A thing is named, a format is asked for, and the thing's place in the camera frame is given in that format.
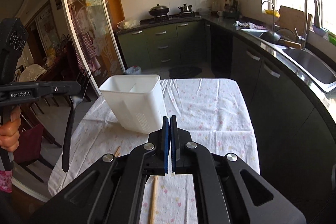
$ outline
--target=wooden chopstick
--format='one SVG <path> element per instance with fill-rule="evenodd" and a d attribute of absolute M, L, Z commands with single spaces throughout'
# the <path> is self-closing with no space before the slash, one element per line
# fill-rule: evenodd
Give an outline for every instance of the wooden chopstick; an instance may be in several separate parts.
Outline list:
<path fill-rule="evenodd" d="M 117 156 L 117 154 L 119 153 L 120 154 L 120 145 L 119 145 L 119 147 L 117 148 L 117 150 L 114 152 L 114 155 L 115 155 L 115 157 L 117 158 L 118 156 Z"/>
<path fill-rule="evenodd" d="M 156 186 L 158 183 L 158 176 L 154 176 L 154 184 L 153 184 L 153 196 L 152 196 L 152 209 L 151 209 L 151 219 L 150 224 L 154 224 L 155 219 L 155 211 L 156 211 Z"/>

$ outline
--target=floor mat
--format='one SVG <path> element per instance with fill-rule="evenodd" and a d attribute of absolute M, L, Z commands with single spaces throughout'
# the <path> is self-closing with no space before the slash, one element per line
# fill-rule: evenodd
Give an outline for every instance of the floor mat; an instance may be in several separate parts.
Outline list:
<path fill-rule="evenodd" d="M 202 72 L 201 68 L 194 66 L 176 67 L 169 70 L 170 79 L 193 78 Z"/>

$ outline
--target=finger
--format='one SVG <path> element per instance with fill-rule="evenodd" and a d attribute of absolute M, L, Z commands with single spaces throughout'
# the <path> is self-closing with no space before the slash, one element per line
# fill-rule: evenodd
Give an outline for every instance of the finger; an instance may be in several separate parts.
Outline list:
<path fill-rule="evenodd" d="M 6 122 L 0 127 L 0 136 L 13 136 L 21 125 L 21 118 L 19 117 L 14 122 Z"/>
<path fill-rule="evenodd" d="M 18 147 L 19 147 L 19 141 L 16 141 L 16 143 L 11 147 L 5 147 L 4 149 L 7 150 L 8 152 L 14 152 L 15 150 L 17 150 Z"/>
<path fill-rule="evenodd" d="M 19 106 L 16 106 L 10 114 L 10 121 L 14 122 L 16 119 L 20 117 L 20 114 L 21 114 L 21 109 Z"/>
<path fill-rule="evenodd" d="M 14 145 L 20 137 L 19 131 L 16 131 L 13 136 L 1 136 L 0 137 L 0 142 L 1 142 L 1 147 L 11 147 Z"/>

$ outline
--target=black fork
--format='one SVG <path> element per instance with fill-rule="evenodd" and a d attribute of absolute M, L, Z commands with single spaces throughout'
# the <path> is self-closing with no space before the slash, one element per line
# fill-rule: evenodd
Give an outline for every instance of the black fork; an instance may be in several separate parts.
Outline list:
<path fill-rule="evenodd" d="M 77 82 L 80 83 L 81 85 L 81 91 L 78 93 L 78 95 L 69 96 L 71 101 L 71 109 L 64 136 L 63 155 L 62 155 L 62 169 L 64 172 L 67 172 L 69 170 L 70 144 L 71 144 L 72 128 L 75 119 L 75 111 L 77 106 L 81 102 L 83 102 L 85 92 L 90 81 L 90 77 L 91 77 L 90 73 L 80 72 L 79 75 L 77 76 Z"/>

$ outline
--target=floral tablecloth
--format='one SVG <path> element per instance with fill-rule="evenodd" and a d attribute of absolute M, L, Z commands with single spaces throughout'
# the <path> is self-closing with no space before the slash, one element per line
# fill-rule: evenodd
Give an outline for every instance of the floral tablecloth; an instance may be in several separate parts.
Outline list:
<path fill-rule="evenodd" d="M 211 153 L 232 152 L 260 173 L 258 151 L 251 120 L 237 83 L 228 79 L 161 80 L 168 116 L 176 115 L 179 128 L 188 130 L 193 141 Z M 148 135 L 121 127 L 101 96 L 87 112 L 72 136 L 70 168 L 62 171 L 62 156 L 49 178 L 48 188 L 56 195 L 92 163 L 106 153 L 121 155 L 145 143 Z M 160 176 L 156 223 L 197 223 L 192 175 Z M 152 182 L 148 180 L 143 196 L 140 224 L 148 222 Z"/>

